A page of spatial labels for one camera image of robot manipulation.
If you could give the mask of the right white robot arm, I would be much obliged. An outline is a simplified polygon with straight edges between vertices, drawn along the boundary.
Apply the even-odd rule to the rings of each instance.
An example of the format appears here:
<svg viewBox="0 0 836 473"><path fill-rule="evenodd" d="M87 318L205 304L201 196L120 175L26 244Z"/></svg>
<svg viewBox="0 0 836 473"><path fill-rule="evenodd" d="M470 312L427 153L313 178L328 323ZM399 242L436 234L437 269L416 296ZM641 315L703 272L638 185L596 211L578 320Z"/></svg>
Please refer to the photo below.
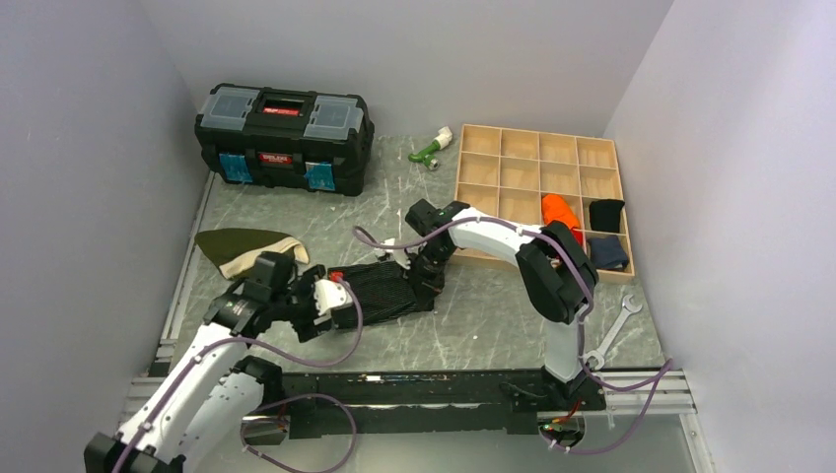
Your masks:
<svg viewBox="0 0 836 473"><path fill-rule="evenodd" d="M437 208L424 199L409 208L405 221L423 243L406 272L422 308L443 291L446 266L459 249L487 253L520 271L531 305L547 321L544 398L556 409L577 401L587 380L580 318L592 308L599 276L569 228L511 222L459 201Z"/></svg>

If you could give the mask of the black striped underwear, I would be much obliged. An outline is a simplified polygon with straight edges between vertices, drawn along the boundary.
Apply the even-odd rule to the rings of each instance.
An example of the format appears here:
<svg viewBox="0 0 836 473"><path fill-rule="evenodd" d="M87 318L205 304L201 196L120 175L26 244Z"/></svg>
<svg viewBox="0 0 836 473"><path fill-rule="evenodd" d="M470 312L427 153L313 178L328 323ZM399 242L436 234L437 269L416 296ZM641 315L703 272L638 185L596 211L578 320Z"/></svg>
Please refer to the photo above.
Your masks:
<svg viewBox="0 0 836 473"><path fill-rule="evenodd" d="M347 282L363 312L363 325L393 321L414 312L431 311L445 286L445 275L417 276L394 261L375 262L327 270L328 279Z"/></svg>

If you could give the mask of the wooden compartment tray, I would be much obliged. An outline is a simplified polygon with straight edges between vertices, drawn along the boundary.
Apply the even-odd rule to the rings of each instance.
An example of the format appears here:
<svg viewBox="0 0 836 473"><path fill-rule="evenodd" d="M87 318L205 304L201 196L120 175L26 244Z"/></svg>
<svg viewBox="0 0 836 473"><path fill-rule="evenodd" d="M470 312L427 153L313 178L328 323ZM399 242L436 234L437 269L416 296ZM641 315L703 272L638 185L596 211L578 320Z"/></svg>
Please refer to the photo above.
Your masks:
<svg viewBox="0 0 836 473"><path fill-rule="evenodd" d="M618 236L628 256L633 254L624 209L621 234L590 229L592 201L624 198L613 141L465 124L457 164L454 199L494 217L540 225L541 198L557 194L580 219L584 241Z"/></svg>

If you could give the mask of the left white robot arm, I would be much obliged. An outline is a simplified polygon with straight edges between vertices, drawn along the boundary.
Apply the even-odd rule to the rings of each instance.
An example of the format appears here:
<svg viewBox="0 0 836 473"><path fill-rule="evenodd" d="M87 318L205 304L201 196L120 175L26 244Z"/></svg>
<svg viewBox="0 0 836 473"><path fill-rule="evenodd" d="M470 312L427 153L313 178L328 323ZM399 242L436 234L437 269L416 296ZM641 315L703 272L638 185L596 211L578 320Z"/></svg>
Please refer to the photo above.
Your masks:
<svg viewBox="0 0 836 473"><path fill-rule="evenodd" d="M280 367L248 354L274 322L287 321L303 340L327 331L336 309L357 306L340 276L266 251L248 276L210 304L190 347L146 403L115 434L85 447L88 472L191 472L208 451L253 411L275 411L285 395Z"/></svg>

